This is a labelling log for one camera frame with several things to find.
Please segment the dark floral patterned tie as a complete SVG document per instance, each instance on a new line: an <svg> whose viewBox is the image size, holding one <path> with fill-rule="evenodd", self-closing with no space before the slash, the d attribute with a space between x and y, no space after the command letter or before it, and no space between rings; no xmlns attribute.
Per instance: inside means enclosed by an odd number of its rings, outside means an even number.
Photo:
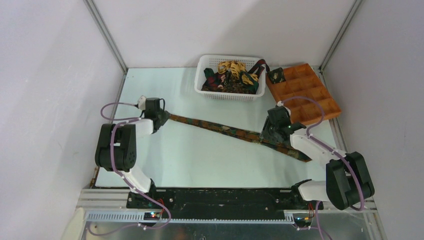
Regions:
<svg viewBox="0 0 424 240"><path fill-rule="evenodd" d="M243 140L249 143L262 145L304 163L308 163L312 161L312 159L309 156L307 156L300 150L294 149L293 147L285 143L280 143L280 142L276 142L272 140L266 140L261 137L261 134L259 132L227 126L224 124L215 123L211 121L184 117L184 116L180 116L176 114L170 114L169 119L179 123L187 124L190 126L198 127L201 129L205 129L205 130L216 132L222 135L226 135L232 138Z"/></svg>

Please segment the orange compartment tray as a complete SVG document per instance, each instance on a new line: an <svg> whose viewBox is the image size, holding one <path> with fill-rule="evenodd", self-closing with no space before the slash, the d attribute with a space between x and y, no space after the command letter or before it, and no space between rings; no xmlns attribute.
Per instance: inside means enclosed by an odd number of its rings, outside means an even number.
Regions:
<svg viewBox="0 0 424 240"><path fill-rule="evenodd" d="M312 125L321 118L330 120L338 117L342 110L333 99L323 82L308 64L283 68L285 82L272 84L266 77L266 84L276 102L285 101L291 110L292 123Z"/></svg>

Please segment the white plastic mesh basket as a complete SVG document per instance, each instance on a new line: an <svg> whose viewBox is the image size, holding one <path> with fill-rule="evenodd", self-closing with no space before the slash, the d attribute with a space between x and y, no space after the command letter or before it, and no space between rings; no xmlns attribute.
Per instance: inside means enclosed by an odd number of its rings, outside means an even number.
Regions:
<svg viewBox="0 0 424 240"><path fill-rule="evenodd" d="M231 56L231 55L211 55L206 54L200 57L197 64L194 90L204 95L205 97L218 100L237 100L237 101L253 101L262 97L265 93L266 86L266 73L265 71L258 78L258 90L256 94L240 94L240 93L226 93L226 92L213 92L201 90L204 81L206 80L204 69L211 68L214 72L218 72L218 64L225 61L239 61L245 64L246 70L249 71L255 63L260 60L258 57L246 56Z"/></svg>

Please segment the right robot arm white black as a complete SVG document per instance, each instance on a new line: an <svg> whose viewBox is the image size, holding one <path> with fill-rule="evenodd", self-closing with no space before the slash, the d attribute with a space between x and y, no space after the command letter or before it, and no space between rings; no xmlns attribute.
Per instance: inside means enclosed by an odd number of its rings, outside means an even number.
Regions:
<svg viewBox="0 0 424 240"><path fill-rule="evenodd" d="M321 201L339 210L364 210L365 200L375 194L375 188L362 154L327 144L313 135L310 127L293 123L284 106L271 108L267 114L262 139L292 147L325 169L324 180L307 179L293 186L290 201L295 208L304 209L311 201Z"/></svg>

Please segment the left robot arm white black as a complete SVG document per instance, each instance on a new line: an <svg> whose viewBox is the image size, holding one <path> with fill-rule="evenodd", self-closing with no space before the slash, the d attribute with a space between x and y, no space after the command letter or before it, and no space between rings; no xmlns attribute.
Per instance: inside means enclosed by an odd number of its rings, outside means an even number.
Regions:
<svg viewBox="0 0 424 240"><path fill-rule="evenodd" d="M153 208L158 194L151 190L153 180L136 165L137 137L156 133L170 118L166 101L158 97L141 96L137 103L112 102L103 106L103 111L112 105L126 105L141 111L140 116L110 118L112 123L102 124L95 151L95 164L108 172L117 174L133 193L140 193L138 201L145 208Z"/></svg>

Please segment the rolled dark patterned tie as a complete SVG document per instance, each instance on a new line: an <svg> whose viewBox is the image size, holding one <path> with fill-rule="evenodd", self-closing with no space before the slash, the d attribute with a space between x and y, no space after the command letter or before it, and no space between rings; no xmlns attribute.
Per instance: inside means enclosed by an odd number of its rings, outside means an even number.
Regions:
<svg viewBox="0 0 424 240"><path fill-rule="evenodd" d="M284 69L282 67L269 71L267 76L272 84L279 84L286 81Z"/></svg>

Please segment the brown dark patterned tie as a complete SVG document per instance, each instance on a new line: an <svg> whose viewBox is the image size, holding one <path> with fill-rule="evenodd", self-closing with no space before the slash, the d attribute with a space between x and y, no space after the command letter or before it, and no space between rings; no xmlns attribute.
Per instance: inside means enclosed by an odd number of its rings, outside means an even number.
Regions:
<svg viewBox="0 0 424 240"><path fill-rule="evenodd" d="M201 90L219 93L255 94L253 90L243 85L240 81L224 74L208 77L203 83Z"/></svg>

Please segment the red navy striped tie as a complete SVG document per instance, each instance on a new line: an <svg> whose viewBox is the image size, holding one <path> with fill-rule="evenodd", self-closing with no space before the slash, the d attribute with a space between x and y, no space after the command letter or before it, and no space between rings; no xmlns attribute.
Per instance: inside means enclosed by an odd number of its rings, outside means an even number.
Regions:
<svg viewBox="0 0 424 240"><path fill-rule="evenodd" d="M256 75L258 78L262 75L263 72L268 73L270 67L264 59L258 60L255 65L248 71L250 75Z"/></svg>

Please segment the green navy plaid tie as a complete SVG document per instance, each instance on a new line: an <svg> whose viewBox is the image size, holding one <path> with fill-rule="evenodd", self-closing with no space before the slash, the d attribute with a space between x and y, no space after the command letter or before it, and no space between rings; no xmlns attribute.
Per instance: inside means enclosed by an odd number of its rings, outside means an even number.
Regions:
<svg viewBox="0 0 424 240"><path fill-rule="evenodd" d="M206 80L201 86L202 91L254 95L259 88L258 81L246 74L235 77L229 70L219 73L211 68L205 68L203 73Z"/></svg>

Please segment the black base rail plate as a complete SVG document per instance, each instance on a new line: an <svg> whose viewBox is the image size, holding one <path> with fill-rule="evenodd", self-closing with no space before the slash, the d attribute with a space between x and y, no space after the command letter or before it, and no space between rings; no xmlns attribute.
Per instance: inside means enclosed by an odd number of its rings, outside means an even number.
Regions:
<svg viewBox="0 0 424 240"><path fill-rule="evenodd" d="M290 188L158 187L147 195L164 204L173 220L284 220L285 210L307 211L317 203Z"/></svg>

